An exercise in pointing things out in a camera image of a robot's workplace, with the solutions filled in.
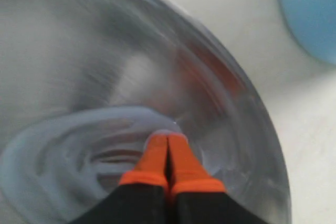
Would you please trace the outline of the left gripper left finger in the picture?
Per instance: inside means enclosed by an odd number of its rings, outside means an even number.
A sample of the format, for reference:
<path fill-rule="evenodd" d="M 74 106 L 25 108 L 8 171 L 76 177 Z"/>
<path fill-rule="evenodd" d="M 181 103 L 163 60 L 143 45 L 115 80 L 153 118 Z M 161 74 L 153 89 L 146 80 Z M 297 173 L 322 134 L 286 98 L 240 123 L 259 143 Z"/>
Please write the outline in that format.
<path fill-rule="evenodd" d="M 107 198 L 72 223 L 167 223 L 167 137 L 167 133 L 150 135 L 135 168 L 122 175 Z"/>

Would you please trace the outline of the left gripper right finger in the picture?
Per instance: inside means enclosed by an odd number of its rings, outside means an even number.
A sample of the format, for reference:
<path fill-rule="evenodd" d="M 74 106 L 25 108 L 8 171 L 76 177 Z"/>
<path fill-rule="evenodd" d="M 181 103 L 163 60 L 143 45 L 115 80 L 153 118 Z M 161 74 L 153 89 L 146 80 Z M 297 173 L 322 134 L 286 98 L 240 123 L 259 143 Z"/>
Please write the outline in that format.
<path fill-rule="evenodd" d="M 227 194 L 223 182 L 195 157 L 184 135 L 170 133 L 167 140 L 176 223 L 265 223 Z"/>

